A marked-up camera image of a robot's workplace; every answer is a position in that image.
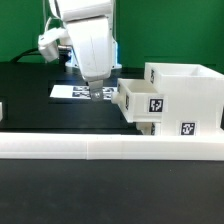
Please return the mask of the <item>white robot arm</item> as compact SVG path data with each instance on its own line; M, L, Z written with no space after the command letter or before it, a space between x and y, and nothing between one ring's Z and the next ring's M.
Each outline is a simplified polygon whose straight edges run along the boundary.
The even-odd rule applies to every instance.
M103 81L120 68L113 35L115 0L49 0L71 40L80 73L93 101L103 99Z

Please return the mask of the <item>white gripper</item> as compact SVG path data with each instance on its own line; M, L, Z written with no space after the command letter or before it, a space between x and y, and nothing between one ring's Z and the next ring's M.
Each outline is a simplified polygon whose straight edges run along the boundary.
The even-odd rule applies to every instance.
M93 101L102 101L102 80L110 76L112 67L112 34L108 19L96 17L71 22L66 25L66 29L80 72L89 82L90 97Z

